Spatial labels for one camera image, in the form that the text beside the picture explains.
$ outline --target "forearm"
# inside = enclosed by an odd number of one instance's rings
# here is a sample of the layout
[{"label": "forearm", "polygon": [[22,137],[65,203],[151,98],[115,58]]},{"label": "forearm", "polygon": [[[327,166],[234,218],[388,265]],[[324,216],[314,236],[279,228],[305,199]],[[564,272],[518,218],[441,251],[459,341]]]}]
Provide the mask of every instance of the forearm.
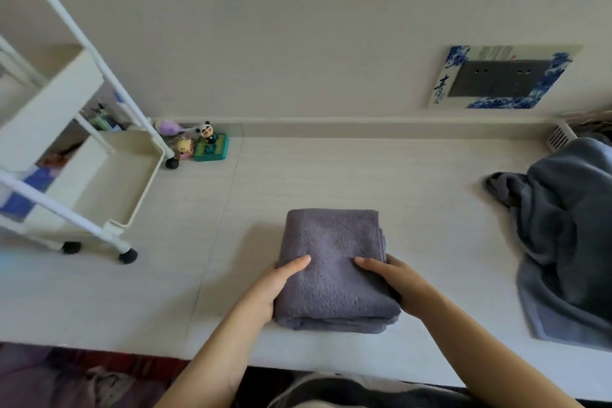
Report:
[{"label": "forearm", "polygon": [[244,300],[221,321],[157,408],[227,408],[265,320]]},{"label": "forearm", "polygon": [[580,407],[439,292],[419,318],[470,392],[493,408]]}]

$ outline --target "black wheel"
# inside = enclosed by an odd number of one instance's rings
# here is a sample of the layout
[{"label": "black wheel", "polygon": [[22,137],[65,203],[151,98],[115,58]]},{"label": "black wheel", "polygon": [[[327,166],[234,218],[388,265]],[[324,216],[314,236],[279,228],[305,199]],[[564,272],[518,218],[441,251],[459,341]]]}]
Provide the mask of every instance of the black wheel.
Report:
[{"label": "black wheel", "polygon": [[179,159],[178,158],[168,158],[166,160],[166,168],[168,169],[177,169],[179,167]]},{"label": "black wheel", "polygon": [[64,245],[62,245],[62,252],[64,252],[66,255],[74,255],[75,253],[79,253],[80,251],[80,242],[64,242]]},{"label": "black wheel", "polygon": [[119,261],[121,261],[124,265],[134,263],[134,261],[136,261],[136,258],[138,258],[138,252],[136,252],[133,248],[119,255]]}]

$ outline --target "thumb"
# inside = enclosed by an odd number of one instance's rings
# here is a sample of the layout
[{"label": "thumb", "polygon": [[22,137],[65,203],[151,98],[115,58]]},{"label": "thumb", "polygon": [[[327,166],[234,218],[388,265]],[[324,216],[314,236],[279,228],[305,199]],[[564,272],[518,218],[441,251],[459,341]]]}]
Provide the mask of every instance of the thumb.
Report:
[{"label": "thumb", "polygon": [[277,272],[283,276],[283,279],[287,280],[292,277],[295,273],[299,273],[310,263],[310,255],[304,255],[290,261],[285,266],[281,266],[277,269]]},{"label": "thumb", "polygon": [[374,258],[355,257],[355,264],[366,271],[372,271],[383,277],[385,277],[385,275],[389,273],[389,269],[392,268],[391,265],[387,265]]}]

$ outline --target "purple towel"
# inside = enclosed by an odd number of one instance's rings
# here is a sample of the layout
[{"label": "purple towel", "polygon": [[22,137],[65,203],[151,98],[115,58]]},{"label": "purple towel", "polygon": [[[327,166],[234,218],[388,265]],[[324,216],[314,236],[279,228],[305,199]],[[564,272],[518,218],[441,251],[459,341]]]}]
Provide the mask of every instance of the purple towel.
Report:
[{"label": "purple towel", "polygon": [[307,254],[310,264],[287,281],[275,301],[279,325],[378,334],[397,321],[400,306],[385,280],[353,262],[357,256],[386,261],[377,211],[291,210],[279,266]]}]

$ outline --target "hand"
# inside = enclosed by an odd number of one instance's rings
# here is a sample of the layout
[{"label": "hand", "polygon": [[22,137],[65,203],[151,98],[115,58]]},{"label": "hand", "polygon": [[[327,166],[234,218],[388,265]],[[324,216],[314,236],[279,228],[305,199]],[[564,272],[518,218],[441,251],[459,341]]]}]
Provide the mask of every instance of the hand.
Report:
[{"label": "hand", "polygon": [[304,255],[280,268],[276,267],[276,263],[268,266],[244,294],[241,302],[246,303],[249,309],[263,319],[263,324],[267,323],[272,319],[274,299],[285,287],[287,279],[302,271],[309,263],[310,255]]},{"label": "hand", "polygon": [[373,258],[356,257],[355,264],[364,270],[380,274],[402,296],[400,306],[406,313],[420,318],[426,307],[433,305],[438,291],[429,282],[394,256],[387,254],[389,263]]}]

